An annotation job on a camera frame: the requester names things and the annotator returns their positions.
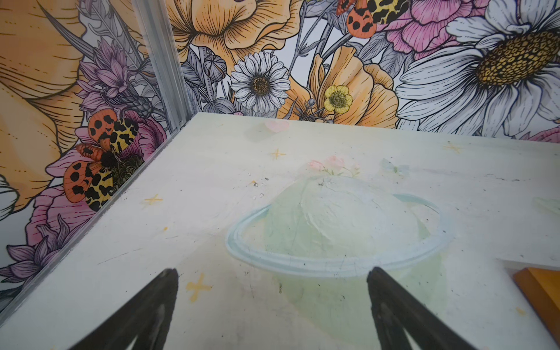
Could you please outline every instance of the scratch mark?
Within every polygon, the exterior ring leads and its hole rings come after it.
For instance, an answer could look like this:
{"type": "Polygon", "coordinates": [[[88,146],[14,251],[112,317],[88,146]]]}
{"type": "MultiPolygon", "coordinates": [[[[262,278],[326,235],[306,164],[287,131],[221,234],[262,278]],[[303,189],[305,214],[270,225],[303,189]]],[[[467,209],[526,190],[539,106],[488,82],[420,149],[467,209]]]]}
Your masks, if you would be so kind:
{"type": "Polygon", "coordinates": [[[105,260],[104,262],[100,262],[99,264],[106,263],[106,262],[108,262],[109,260],[113,260],[113,259],[115,259],[115,258],[118,258],[119,256],[123,256],[123,255],[126,255],[126,254],[128,254],[128,252],[122,253],[122,254],[117,255],[117,256],[114,256],[114,257],[112,257],[112,258],[110,258],[110,259],[105,260]]]}

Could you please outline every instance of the moth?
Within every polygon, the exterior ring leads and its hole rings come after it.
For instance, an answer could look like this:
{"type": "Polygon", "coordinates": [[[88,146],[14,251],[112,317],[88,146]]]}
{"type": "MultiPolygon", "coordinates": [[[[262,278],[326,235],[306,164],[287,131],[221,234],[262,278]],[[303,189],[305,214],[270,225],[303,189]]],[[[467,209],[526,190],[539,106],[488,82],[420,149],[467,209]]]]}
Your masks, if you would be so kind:
{"type": "Polygon", "coordinates": [[[410,7],[411,0],[338,0],[337,16],[354,8],[348,15],[346,26],[350,34],[368,39],[375,34],[378,24],[389,24],[410,7]]]}
{"type": "Polygon", "coordinates": [[[115,111],[104,109],[90,118],[87,132],[101,147],[91,143],[76,145],[76,151],[91,161],[72,163],[64,172],[63,187],[70,202],[85,198],[89,208],[98,211],[114,193],[112,170],[119,166],[119,154],[138,135],[138,124],[118,119],[115,111]]]}

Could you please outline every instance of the white daisy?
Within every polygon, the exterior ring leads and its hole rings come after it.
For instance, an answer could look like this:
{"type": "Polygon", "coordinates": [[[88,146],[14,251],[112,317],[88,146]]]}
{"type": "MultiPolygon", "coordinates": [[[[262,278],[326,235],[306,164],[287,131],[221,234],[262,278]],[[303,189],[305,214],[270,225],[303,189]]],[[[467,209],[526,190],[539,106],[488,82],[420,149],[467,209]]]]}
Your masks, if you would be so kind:
{"type": "Polygon", "coordinates": [[[410,65],[395,89],[411,100],[398,128],[513,136],[535,115],[560,119],[560,10],[555,0],[490,0],[484,17],[457,18],[464,43],[410,65]]]}
{"type": "Polygon", "coordinates": [[[256,115],[278,110],[288,98],[288,69],[270,52],[259,52],[237,61],[231,73],[235,99],[256,115]]]}

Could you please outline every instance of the orange daisy-like flower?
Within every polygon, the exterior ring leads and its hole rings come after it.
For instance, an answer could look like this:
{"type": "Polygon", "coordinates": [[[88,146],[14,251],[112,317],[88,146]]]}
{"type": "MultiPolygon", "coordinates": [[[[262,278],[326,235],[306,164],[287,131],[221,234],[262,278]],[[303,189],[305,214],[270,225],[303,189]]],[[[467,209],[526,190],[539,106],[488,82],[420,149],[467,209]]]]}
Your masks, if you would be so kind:
{"type": "Polygon", "coordinates": [[[189,44],[206,46],[226,61],[231,73],[243,57],[282,49],[300,29],[303,0],[167,0],[181,62],[189,44]]]}
{"type": "Polygon", "coordinates": [[[291,109],[290,119],[394,128],[399,103],[392,91],[393,79],[378,64],[364,66],[355,52],[346,46],[337,49],[328,73],[323,59],[316,55],[309,73],[310,88],[290,77],[288,98],[277,118],[286,117],[291,109]]]}

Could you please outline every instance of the pink peony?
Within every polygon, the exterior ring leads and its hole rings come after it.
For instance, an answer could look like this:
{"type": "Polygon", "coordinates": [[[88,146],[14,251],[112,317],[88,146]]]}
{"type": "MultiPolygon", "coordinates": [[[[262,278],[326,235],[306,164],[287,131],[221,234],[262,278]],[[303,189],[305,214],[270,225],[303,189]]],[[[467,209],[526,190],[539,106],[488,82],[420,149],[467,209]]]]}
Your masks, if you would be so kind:
{"type": "Polygon", "coordinates": [[[560,127],[541,131],[531,137],[529,137],[529,133],[526,133],[520,140],[560,143],[560,127]]]}
{"type": "MultiPolygon", "coordinates": [[[[140,118],[135,111],[124,113],[127,119],[138,124],[138,135],[119,157],[124,160],[130,156],[139,156],[143,161],[148,160],[155,150],[165,142],[167,135],[162,126],[150,118],[140,118]]],[[[87,133],[87,128],[77,128],[76,136],[82,143],[91,143],[99,146],[87,133]]],[[[91,161],[90,158],[82,156],[74,148],[69,150],[63,157],[46,167],[46,172],[56,178],[62,178],[66,169],[76,161],[91,161]]],[[[39,230],[40,225],[49,225],[53,230],[60,229],[58,216],[68,224],[70,229],[85,223],[95,211],[91,210],[86,201],[71,203],[64,194],[62,185],[45,189],[35,198],[34,210],[25,227],[27,234],[27,244],[35,245],[43,239],[39,230]]]]}
{"type": "Polygon", "coordinates": [[[484,16],[489,0],[416,0],[398,20],[377,26],[387,32],[396,51],[414,52],[415,59],[459,43],[445,30],[458,17],[484,16]]]}
{"type": "Polygon", "coordinates": [[[313,170],[322,170],[323,169],[323,163],[316,161],[316,160],[312,160],[309,162],[309,167],[312,168],[313,170]]]}
{"type": "Polygon", "coordinates": [[[341,169],[344,167],[344,159],[339,158],[337,156],[330,156],[329,162],[331,167],[334,169],[341,169]]]}

